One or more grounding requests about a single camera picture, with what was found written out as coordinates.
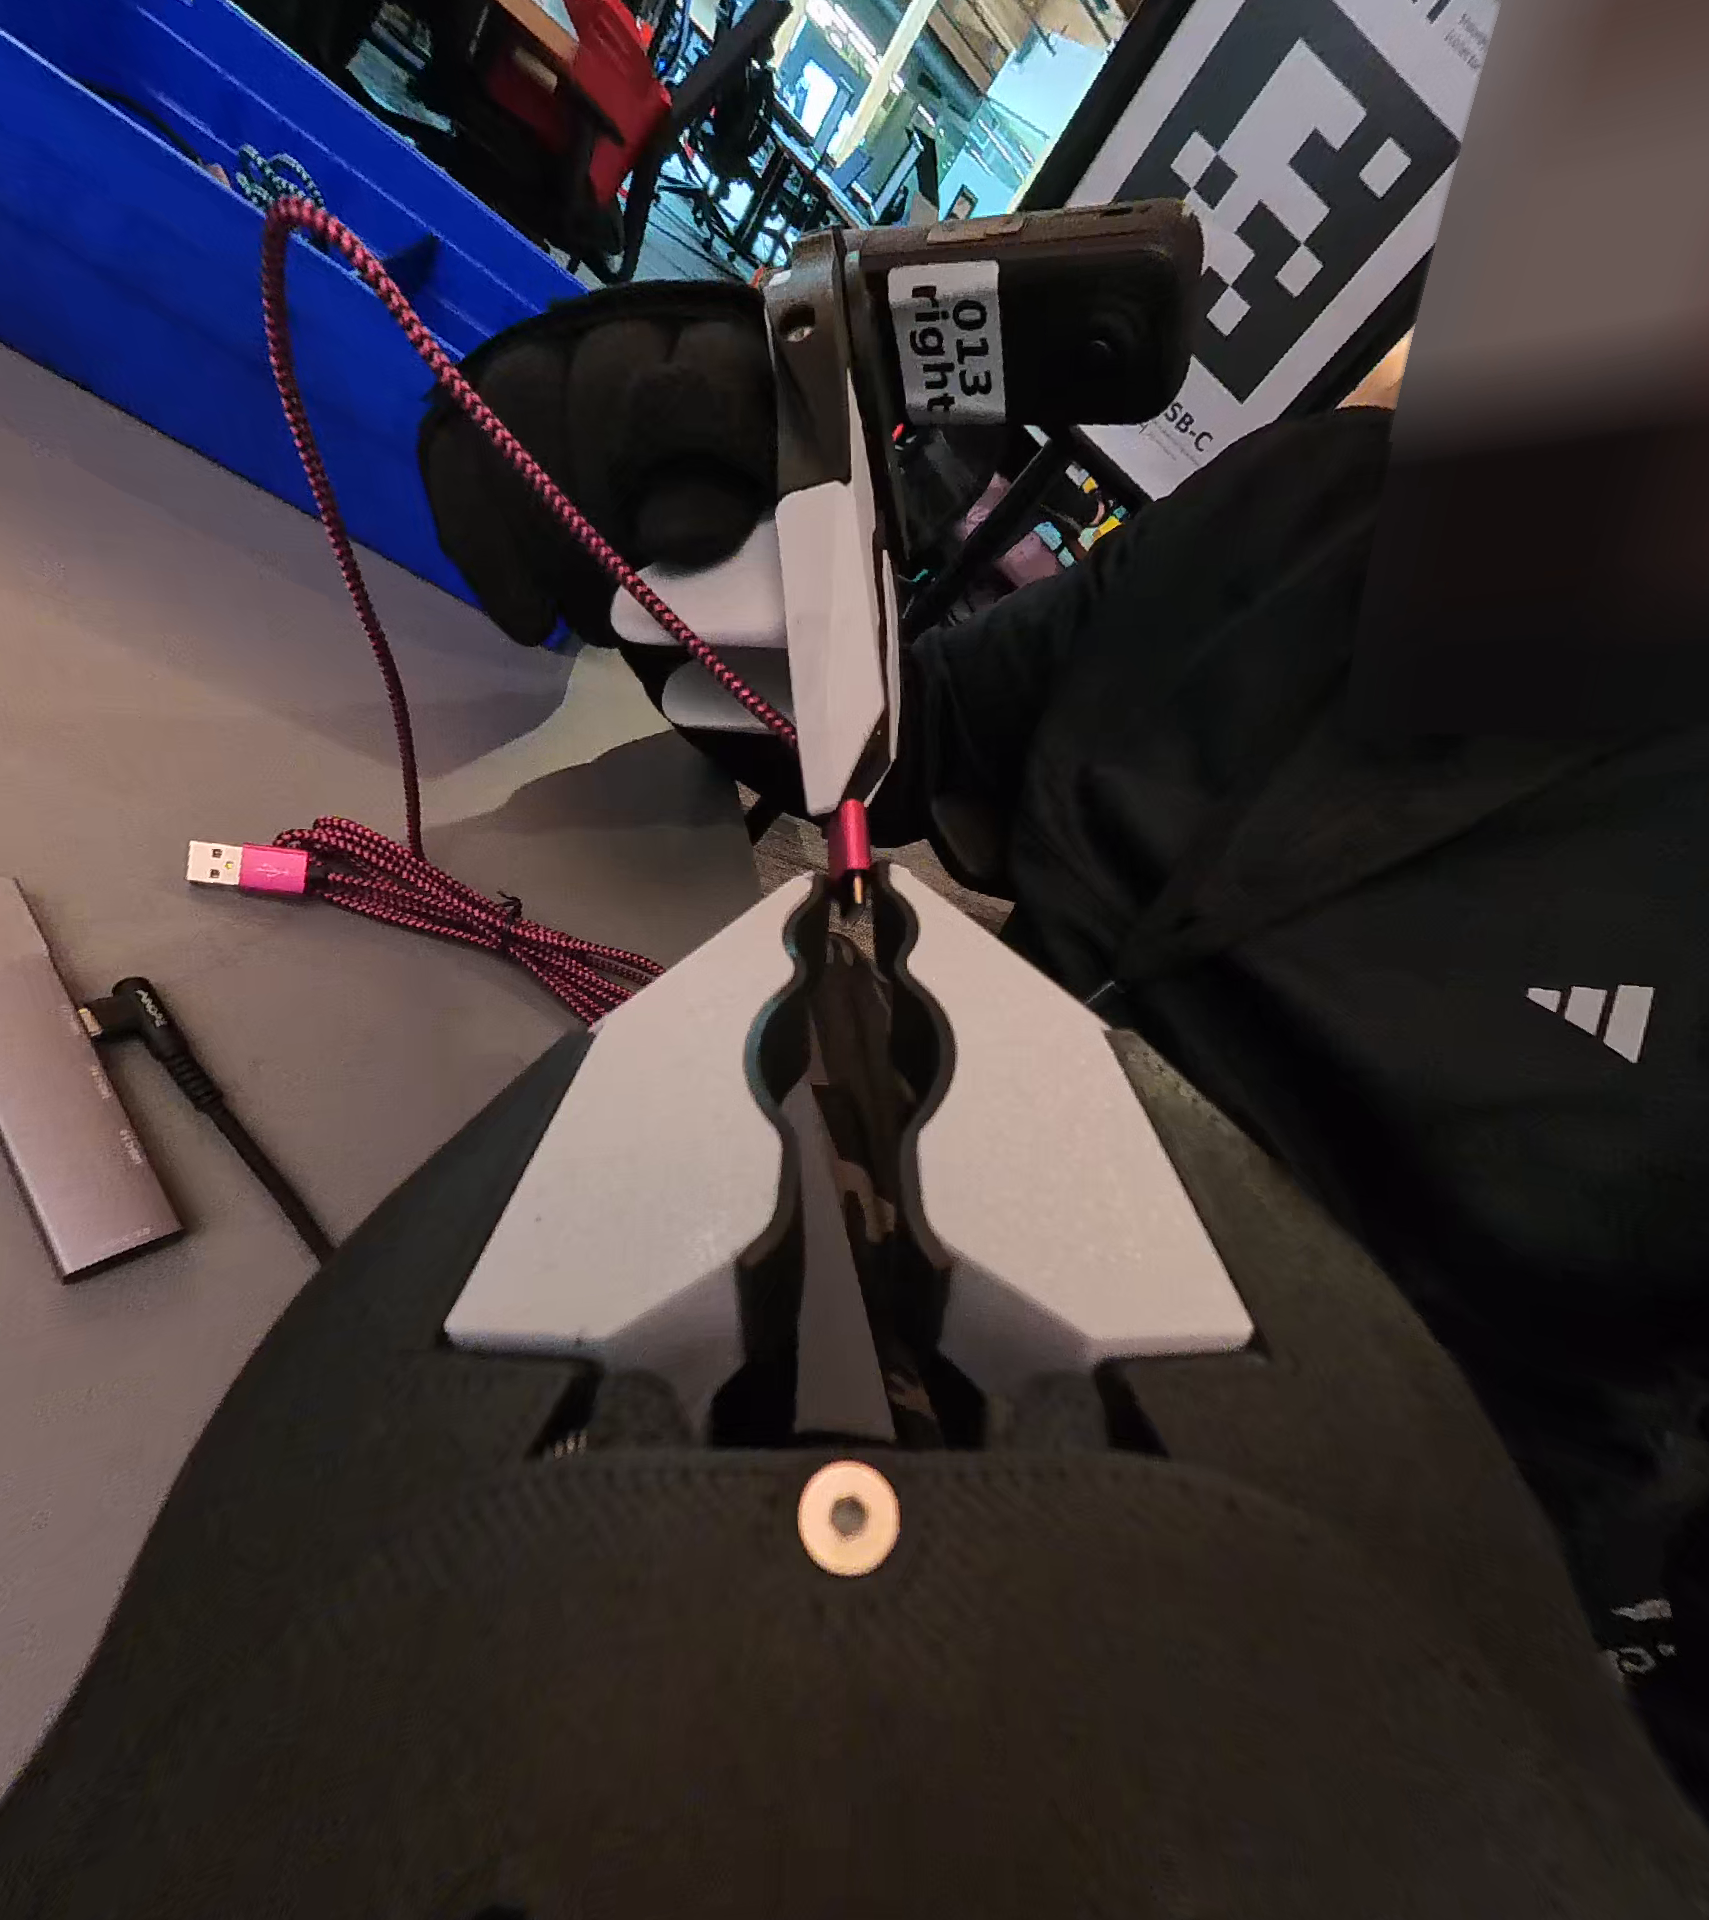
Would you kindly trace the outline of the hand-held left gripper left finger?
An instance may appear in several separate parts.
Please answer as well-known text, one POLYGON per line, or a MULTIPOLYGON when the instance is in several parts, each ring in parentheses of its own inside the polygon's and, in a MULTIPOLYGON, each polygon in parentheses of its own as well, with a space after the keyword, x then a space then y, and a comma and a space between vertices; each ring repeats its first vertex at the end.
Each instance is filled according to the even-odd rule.
POLYGON ((697 1430, 747 1366, 856 1433, 856 1258, 815 1093, 834 898, 793 880, 611 1011, 444 1336, 657 1376, 697 1430))

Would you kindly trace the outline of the grey usb hub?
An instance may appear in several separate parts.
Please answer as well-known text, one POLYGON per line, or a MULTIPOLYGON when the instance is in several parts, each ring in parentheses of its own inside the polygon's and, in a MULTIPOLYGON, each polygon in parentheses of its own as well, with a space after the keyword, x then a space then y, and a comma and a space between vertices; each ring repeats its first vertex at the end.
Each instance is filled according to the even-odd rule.
POLYGON ((187 1234, 13 880, 0 880, 0 1150, 62 1285, 187 1234))

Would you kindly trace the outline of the person's right forearm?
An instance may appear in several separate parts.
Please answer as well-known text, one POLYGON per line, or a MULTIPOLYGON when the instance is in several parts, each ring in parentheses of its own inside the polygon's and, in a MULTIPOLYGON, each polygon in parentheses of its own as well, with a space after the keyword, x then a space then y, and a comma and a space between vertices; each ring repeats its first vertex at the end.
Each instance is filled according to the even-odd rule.
POLYGON ((1070 574, 921 631, 871 844, 1026 911, 1150 906, 1329 701, 1388 442, 1384 407, 1259 428, 1070 574))

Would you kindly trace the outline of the tagged blue plastic bin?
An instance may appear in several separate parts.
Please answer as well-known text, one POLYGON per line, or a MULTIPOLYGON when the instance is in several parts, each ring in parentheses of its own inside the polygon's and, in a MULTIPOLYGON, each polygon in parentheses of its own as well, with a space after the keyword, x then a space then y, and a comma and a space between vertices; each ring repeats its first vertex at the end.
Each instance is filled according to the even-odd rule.
POLYGON ((0 345, 289 506, 245 157, 295 160, 455 361, 582 296, 237 4, 0 4, 0 345))

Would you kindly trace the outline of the person's camouflage trousers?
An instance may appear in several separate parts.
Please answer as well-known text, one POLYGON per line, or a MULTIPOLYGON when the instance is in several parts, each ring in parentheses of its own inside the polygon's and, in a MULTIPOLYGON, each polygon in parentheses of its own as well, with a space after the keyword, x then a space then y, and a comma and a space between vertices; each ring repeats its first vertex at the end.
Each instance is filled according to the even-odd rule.
POLYGON ((891 1437, 944 1450, 939 1404, 903 1324, 901 1270, 901 1143, 908 1084, 891 1064, 891 990, 856 937, 829 931, 812 993, 812 1089, 829 1132, 842 1234, 875 1354, 891 1437))

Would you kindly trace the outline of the black framed marker sign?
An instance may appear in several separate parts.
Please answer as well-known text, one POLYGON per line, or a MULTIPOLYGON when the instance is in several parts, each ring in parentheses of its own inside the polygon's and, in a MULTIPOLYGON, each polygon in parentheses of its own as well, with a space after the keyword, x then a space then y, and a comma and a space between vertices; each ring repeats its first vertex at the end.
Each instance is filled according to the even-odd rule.
POLYGON ((1494 0, 1150 0, 1019 206, 1176 197, 1200 222, 1195 366, 1080 437, 1150 501, 1329 408, 1413 332, 1494 0))

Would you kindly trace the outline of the person's black jacket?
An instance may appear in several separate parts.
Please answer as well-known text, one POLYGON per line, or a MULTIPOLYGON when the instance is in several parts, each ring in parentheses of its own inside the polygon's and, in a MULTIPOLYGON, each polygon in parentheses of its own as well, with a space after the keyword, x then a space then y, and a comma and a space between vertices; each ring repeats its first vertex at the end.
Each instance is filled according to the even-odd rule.
POLYGON ((1709 1818, 1709 728, 1377 747, 1352 628, 1150 906, 1026 937, 1418 1305, 1709 1818))

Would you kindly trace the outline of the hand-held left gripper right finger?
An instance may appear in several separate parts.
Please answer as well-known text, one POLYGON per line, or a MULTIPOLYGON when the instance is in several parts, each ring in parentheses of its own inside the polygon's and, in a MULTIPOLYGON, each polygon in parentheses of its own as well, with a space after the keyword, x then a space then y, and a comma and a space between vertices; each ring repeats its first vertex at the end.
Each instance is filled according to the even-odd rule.
POLYGON ((901 1220, 937 1352, 982 1394, 1103 1364, 1237 1354, 1254 1318, 1110 1023, 921 880, 875 873, 903 1071, 901 1220))

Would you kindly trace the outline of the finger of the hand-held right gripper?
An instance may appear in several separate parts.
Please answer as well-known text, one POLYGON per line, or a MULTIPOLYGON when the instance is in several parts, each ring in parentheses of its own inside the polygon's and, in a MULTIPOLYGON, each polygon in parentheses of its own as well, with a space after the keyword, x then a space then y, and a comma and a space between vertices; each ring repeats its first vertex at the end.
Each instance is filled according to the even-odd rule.
POLYGON ((793 734, 812 819, 871 802, 901 754, 901 626, 865 476, 775 506, 793 734))

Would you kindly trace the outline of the red plastic case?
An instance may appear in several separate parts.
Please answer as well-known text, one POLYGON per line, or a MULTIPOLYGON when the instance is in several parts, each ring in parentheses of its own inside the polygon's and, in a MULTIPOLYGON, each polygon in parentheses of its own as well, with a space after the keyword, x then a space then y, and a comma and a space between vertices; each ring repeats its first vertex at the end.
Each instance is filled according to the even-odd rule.
POLYGON ((674 112, 652 30, 626 4, 495 0, 484 30, 482 92, 552 150, 582 132, 599 176, 625 177, 674 112))

